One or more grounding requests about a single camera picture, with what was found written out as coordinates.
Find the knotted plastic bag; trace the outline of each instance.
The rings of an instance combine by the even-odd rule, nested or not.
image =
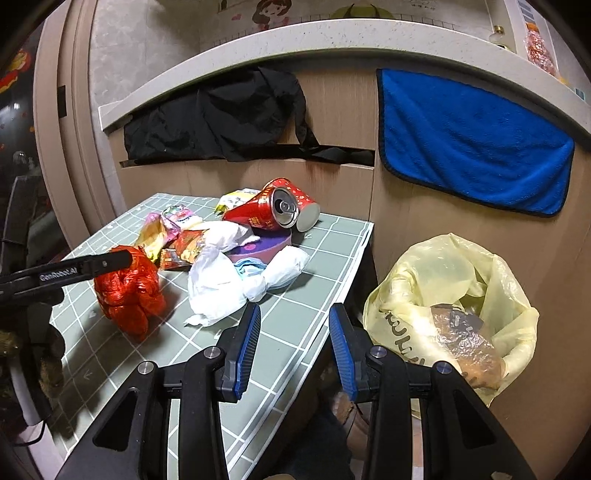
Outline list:
[[[501,257],[450,233],[398,259],[363,326],[407,361],[451,363],[490,405],[533,357],[538,316]]]
[[[143,340],[148,332],[148,316],[159,315],[166,307],[160,293],[158,268],[141,247],[119,245],[110,251],[128,250],[129,268],[95,278],[95,292],[100,308],[125,333]]]

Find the blue towel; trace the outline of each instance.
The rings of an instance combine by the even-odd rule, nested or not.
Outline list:
[[[494,93],[378,70],[379,153],[394,175],[484,205],[551,216],[569,189],[574,142]]]

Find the can pull tab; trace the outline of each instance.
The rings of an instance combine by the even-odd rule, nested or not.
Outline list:
[[[285,200],[277,200],[275,202],[275,210],[279,213],[295,213],[296,206],[293,203],[286,202]]]

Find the purple round box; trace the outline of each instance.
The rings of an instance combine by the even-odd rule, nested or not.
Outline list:
[[[281,230],[262,230],[253,228],[252,232],[261,239],[242,247],[232,248],[226,255],[236,263],[243,258],[258,258],[264,264],[268,265],[278,251],[286,245],[291,245],[291,230],[282,228]]]

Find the white stone countertop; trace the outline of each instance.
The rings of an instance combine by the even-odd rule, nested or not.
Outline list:
[[[509,80],[560,110],[591,135],[591,107],[566,85],[528,60],[487,41],[432,25],[400,20],[347,18],[275,28],[206,50],[158,75],[120,102],[99,108],[103,130],[119,125],[134,110],[174,89],[234,67],[295,54],[370,51],[438,57]]]

